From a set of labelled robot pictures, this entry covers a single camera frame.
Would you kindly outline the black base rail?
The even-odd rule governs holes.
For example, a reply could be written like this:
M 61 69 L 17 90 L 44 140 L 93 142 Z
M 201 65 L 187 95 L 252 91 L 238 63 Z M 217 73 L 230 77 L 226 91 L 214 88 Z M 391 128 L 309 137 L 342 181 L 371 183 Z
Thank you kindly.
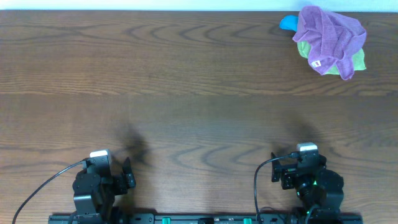
M 66 223 L 117 223 L 117 224 L 257 224 L 255 215 L 154 215 L 151 213 L 137 213 L 133 215 L 123 215 L 114 218 L 111 221 L 100 222 L 95 218 L 83 218 L 75 215 L 70 221 L 71 215 L 51 215 L 48 224 L 66 224 Z M 261 222 L 265 224 L 283 224 L 283 223 L 305 223 L 303 218 L 295 217 L 293 214 L 285 215 L 276 213 L 261 214 Z M 343 215 L 337 221 L 309 219 L 308 223 L 346 223 L 362 224 L 363 219 L 357 215 Z

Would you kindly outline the green cloth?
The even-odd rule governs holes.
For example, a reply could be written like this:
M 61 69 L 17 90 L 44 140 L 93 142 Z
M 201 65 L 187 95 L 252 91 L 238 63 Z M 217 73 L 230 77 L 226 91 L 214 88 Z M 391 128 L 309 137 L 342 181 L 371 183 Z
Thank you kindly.
M 310 53 L 311 50 L 311 45 L 306 42 L 306 41 L 302 41 L 302 42 L 297 42 L 297 48 L 298 48 L 298 52 L 300 54 L 301 57 L 303 58 L 308 58 L 308 55 Z M 357 53 L 355 53 L 352 56 L 352 60 L 353 60 L 353 65 L 354 65 L 354 70 L 355 71 L 362 71 L 366 69 L 366 65 L 365 65 L 365 61 L 364 61 L 364 50 L 361 49 L 360 51 L 358 51 Z M 326 73 L 325 75 L 339 75 L 339 71 L 336 67 L 336 65 L 334 65 L 333 67 L 331 67 Z

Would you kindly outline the purple cloth with label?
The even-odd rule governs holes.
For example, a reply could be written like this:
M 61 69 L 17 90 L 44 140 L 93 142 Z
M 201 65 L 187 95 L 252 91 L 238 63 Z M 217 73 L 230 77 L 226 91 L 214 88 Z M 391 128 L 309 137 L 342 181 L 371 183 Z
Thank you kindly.
M 310 45 L 308 64 L 316 72 L 324 75 L 336 67 L 340 77 L 349 80 L 354 75 L 353 55 L 362 49 L 366 37 L 366 29 L 357 19 L 305 6 L 298 14 L 293 41 Z

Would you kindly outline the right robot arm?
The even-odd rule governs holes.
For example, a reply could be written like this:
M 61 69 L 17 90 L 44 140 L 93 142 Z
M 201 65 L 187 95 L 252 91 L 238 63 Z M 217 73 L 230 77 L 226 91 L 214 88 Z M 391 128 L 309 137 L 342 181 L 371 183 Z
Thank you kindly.
M 295 208 L 286 223 L 342 223 L 340 205 L 344 198 L 342 176 L 326 168 L 326 157 L 314 152 L 292 152 L 284 158 L 296 159 L 282 165 L 281 157 L 271 154 L 273 182 L 284 190 L 294 189 L 302 208 Z

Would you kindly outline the blue cloth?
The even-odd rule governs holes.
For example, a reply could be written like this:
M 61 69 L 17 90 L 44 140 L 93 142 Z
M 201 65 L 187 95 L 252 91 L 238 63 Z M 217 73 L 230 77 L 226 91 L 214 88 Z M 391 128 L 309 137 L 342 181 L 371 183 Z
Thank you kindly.
M 282 30 L 291 30 L 297 32 L 299 17 L 294 15 L 285 16 L 279 24 Z

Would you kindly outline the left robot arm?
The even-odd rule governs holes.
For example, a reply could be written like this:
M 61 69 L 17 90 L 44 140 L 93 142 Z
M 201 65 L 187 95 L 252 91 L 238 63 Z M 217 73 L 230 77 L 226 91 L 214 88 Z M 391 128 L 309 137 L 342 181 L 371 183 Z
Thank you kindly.
M 125 195 L 136 186 L 130 158 L 126 158 L 119 175 L 111 174 L 108 156 L 87 158 L 84 169 L 73 183 L 73 201 L 76 210 L 68 217 L 68 223 L 127 224 L 130 218 L 114 201 L 117 195 Z

